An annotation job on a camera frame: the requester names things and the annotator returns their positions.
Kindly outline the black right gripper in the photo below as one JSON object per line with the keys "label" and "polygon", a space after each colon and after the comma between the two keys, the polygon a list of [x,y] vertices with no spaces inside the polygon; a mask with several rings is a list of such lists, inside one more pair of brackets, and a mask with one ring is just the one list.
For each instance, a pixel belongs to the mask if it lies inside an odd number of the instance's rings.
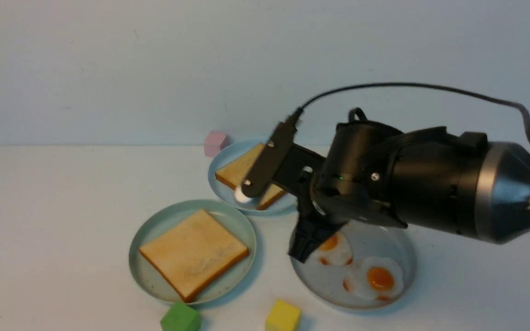
{"label": "black right gripper", "polygon": [[362,165],[360,157],[400,130],[374,121],[337,124],[322,166],[301,186],[299,216],[288,255],[304,263],[322,243],[350,221],[384,228],[408,228],[398,219],[383,189],[389,157]]}

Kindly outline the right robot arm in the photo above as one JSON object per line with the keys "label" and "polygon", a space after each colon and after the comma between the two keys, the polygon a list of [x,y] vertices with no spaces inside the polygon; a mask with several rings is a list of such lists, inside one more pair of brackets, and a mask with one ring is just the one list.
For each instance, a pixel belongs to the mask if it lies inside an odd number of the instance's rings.
{"label": "right robot arm", "polygon": [[303,173],[298,206],[288,254],[301,263],[349,221],[505,244],[530,232],[530,153],[444,126],[343,122],[322,165]]}

